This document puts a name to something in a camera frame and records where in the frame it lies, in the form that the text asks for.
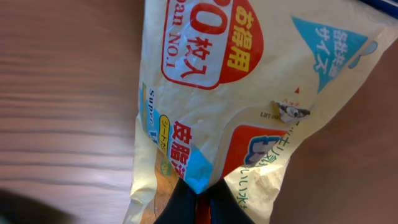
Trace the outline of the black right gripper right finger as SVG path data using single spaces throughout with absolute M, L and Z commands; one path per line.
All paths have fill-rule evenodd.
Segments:
M 208 190 L 211 224 L 254 224 L 239 207 L 225 180 Z

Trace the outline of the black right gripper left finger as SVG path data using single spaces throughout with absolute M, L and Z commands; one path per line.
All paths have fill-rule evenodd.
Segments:
M 195 224 L 197 194 L 179 179 L 165 209 L 154 224 Z

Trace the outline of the yellow snack bag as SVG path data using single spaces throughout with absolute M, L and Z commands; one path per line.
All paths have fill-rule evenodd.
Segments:
M 220 180 L 269 223 L 293 152 L 396 39 L 396 1 L 146 1 L 124 222 L 154 223 L 182 179 L 195 223 Z

